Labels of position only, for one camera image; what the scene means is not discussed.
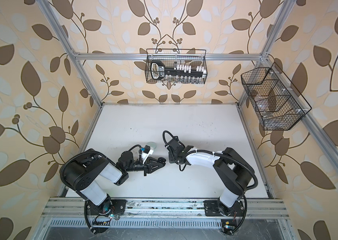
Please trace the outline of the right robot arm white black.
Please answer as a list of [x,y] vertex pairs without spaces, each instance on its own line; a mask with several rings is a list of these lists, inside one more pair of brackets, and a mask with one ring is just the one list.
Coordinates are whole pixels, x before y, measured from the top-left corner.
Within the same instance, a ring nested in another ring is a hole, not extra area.
[[223,216],[237,211],[235,204],[245,198],[245,193],[258,186],[255,170],[234,149],[222,152],[200,150],[185,146],[177,136],[163,131],[163,141],[169,152],[170,163],[179,165],[180,171],[186,166],[203,166],[215,170],[225,186],[217,200],[217,210]]

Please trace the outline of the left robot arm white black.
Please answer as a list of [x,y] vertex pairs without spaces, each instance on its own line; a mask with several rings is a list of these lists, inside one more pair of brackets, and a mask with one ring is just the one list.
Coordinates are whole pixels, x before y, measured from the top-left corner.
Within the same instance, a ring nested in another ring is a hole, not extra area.
[[62,165],[60,179],[85,201],[105,211],[111,206],[111,197],[101,189],[96,179],[102,177],[120,186],[129,178],[129,172],[143,172],[147,176],[166,165],[166,159],[153,158],[153,152],[148,145],[135,145],[124,151],[115,163],[104,154],[89,149]]

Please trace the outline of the mint green charging case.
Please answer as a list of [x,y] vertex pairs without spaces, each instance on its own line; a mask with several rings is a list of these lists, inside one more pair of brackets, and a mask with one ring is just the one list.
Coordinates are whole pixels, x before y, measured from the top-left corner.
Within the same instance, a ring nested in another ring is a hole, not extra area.
[[155,142],[148,142],[147,146],[149,146],[153,150],[155,150],[157,148],[157,144]]

